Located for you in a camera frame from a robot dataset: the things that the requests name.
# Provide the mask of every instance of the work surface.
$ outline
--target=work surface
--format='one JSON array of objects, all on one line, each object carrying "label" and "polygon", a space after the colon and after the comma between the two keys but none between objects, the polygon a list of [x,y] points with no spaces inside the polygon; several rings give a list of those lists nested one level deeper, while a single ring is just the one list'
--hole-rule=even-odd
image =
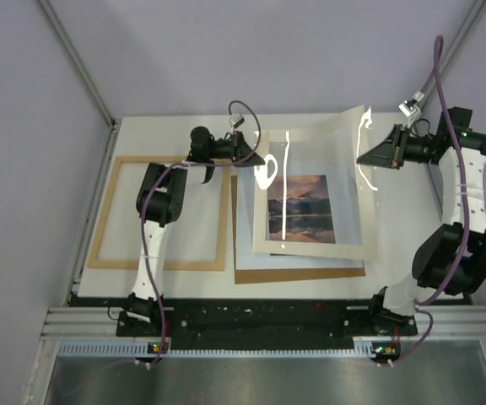
[{"label": "work surface", "polygon": [[[392,370],[368,359],[167,359],[151,371],[113,367],[73,397],[52,388],[48,403],[486,405],[481,357],[479,343],[432,342]],[[62,389],[111,361],[58,359]]]},{"label": "work surface", "polygon": [[[262,127],[304,127],[330,115],[265,115]],[[382,141],[392,125],[404,122],[400,113],[373,114],[370,146]],[[125,155],[181,155],[189,149],[190,131],[208,127],[218,138],[227,130],[227,116],[126,117],[116,141],[113,157]],[[254,124],[243,126],[251,132]],[[365,277],[337,278],[285,283],[235,285],[232,220],[228,217],[226,257],[223,272],[165,271],[165,296],[174,298],[321,298],[368,299],[385,285],[400,281],[411,272],[419,246],[440,226],[440,216],[423,165],[407,164],[401,170],[379,169],[377,226],[380,258],[366,262]],[[199,235],[199,229],[193,229]],[[136,272],[122,269],[85,268],[78,295],[83,297],[126,297]],[[420,290],[420,298],[431,293]]]}]

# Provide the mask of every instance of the purple cable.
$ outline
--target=purple cable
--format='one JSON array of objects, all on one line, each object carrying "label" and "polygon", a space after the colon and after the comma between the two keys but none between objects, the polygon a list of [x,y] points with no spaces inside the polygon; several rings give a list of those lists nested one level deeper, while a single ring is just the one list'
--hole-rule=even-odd
[{"label": "purple cable", "polygon": [[155,298],[157,299],[157,304],[159,305],[159,310],[160,310],[160,350],[157,353],[157,356],[153,360],[153,364],[156,365],[160,361],[160,354],[162,353],[162,350],[165,346],[165,341],[166,341],[166,316],[165,316],[165,306],[162,304],[162,299],[160,298],[159,290],[157,289],[157,284],[155,284],[155,281],[153,279],[153,273],[151,272],[151,266],[149,264],[149,250],[148,250],[148,242],[145,237],[145,213],[148,209],[149,201],[151,201],[151,197],[154,194],[154,191],[160,186],[160,183],[162,180],[168,175],[170,170],[174,169],[175,167],[181,167],[184,166],[181,163],[172,163],[170,166],[166,168],[165,171],[163,171],[162,175],[159,176],[153,187],[151,187],[151,190],[149,190],[148,195],[145,197],[145,200],[143,202],[142,206],[142,212],[140,213],[140,236],[142,237],[142,248],[143,248],[143,255],[145,258],[145,268],[148,271],[148,278],[149,282],[153,286],[153,291],[155,292]]},{"label": "purple cable", "polygon": [[[444,46],[444,38],[441,37],[441,42],[440,42],[440,49],[438,50],[438,52],[440,53],[440,56],[442,54],[442,48]],[[436,74],[435,74],[435,69],[436,67],[433,66],[432,70],[430,71],[430,75],[427,77],[427,81],[425,82],[425,84],[423,85],[423,87],[421,88],[421,93],[425,94],[425,91],[427,91],[427,88],[429,87],[430,85],[430,82],[432,81],[433,78],[436,77]]]},{"label": "purple cable", "polygon": [[401,357],[399,357],[397,360],[393,361],[393,364],[394,365],[398,365],[399,363],[403,362],[408,357],[410,357],[423,344],[423,342],[425,341],[425,339],[429,337],[430,331],[432,330],[432,326],[435,324],[435,319],[433,318],[433,316],[432,316],[432,314],[430,312],[428,312],[426,310],[420,310],[420,309],[417,309],[415,311],[418,312],[419,314],[425,314],[426,316],[429,317],[429,327],[423,333],[423,335],[421,336],[421,338],[416,343],[414,343],[411,348],[409,348],[406,351],[406,353],[403,353]]},{"label": "purple cable", "polygon": [[435,40],[435,67],[434,67],[434,74],[436,79],[436,90],[438,92],[438,97],[440,98],[440,104],[442,105],[442,110],[444,113],[445,123],[447,124],[447,129],[449,131],[451,137],[451,143],[453,144],[453,148],[456,152],[456,157],[459,163],[459,171],[461,177],[461,200],[462,200],[462,216],[464,219],[464,230],[462,231],[462,239],[461,244],[459,245],[458,251],[456,252],[455,260],[451,264],[451,268],[449,272],[444,277],[444,280],[441,282],[440,286],[436,291],[425,301],[419,302],[415,301],[417,305],[430,305],[436,301],[438,296],[444,292],[447,287],[447,284],[451,281],[453,276],[455,275],[455,271],[458,269],[459,264],[461,262],[462,256],[466,251],[468,245],[468,237],[470,235],[470,210],[468,207],[468,197],[467,197],[467,188],[466,188],[466,166],[464,165],[464,159],[462,158],[462,151],[461,145],[459,144],[458,139],[456,138],[455,128],[453,127],[453,122],[451,121],[451,117],[449,115],[449,111],[447,110],[446,105],[446,98],[444,97],[444,89],[442,87],[442,80],[440,77],[440,56],[442,47],[444,45],[444,37],[442,35],[438,35]]}]

